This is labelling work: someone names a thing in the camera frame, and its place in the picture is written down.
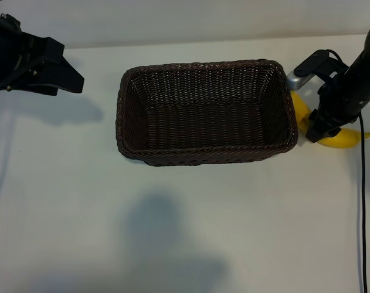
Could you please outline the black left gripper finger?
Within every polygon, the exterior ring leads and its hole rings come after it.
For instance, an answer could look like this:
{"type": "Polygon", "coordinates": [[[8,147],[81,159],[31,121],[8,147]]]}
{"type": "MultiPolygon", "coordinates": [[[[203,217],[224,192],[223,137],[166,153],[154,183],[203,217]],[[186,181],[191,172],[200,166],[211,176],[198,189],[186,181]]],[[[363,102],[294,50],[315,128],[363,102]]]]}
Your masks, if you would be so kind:
{"type": "Polygon", "coordinates": [[[34,49],[37,57],[42,61],[61,63],[63,59],[64,45],[51,37],[36,38],[34,49]]]}
{"type": "Polygon", "coordinates": [[[61,59],[59,63],[47,62],[42,66],[40,83],[46,89],[82,93],[84,78],[66,59],[61,59]]]}

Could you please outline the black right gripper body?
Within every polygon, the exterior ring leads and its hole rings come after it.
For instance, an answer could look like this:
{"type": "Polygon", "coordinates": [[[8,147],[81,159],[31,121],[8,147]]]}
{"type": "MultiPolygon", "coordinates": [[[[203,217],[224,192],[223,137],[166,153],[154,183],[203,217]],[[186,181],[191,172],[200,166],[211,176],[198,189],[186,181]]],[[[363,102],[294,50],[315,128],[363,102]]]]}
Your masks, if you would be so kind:
{"type": "Polygon", "coordinates": [[[356,59],[320,96],[317,119],[329,127],[351,122],[370,102],[370,60],[356,59]]]}

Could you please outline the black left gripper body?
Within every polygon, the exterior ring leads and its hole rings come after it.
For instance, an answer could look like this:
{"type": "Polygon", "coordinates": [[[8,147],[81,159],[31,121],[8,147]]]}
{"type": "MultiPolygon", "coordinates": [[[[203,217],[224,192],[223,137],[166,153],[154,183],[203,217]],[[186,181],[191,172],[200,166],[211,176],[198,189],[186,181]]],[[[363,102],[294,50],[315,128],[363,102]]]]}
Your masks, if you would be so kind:
{"type": "Polygon", "coordinates": [[[39,79],[40,70],[51,58],[51,38],[40,38],[21,30],[9,14],[0,15],[0,91],[19,90],[56,96],[54,86],[39,79]]]}

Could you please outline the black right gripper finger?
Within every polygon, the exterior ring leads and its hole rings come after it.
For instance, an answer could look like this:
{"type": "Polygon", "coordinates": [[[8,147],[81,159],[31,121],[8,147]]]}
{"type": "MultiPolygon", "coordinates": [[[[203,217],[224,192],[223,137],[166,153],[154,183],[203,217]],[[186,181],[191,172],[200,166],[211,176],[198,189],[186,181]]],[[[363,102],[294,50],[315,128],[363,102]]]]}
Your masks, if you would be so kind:
{"type": "Polygon", "coordinates": [[[326,125],[310,125],[305,137],[312,143],[320,142],[322,139],[335,137],[341,131],[340,127],[329,128],[326,125]]]}
{"type": "Polygon", "coordinates": [[[321,125],[322,116],[319,114],[318,109],[314,109],[308,116],[308,122],[310,126],[321,125]]]}

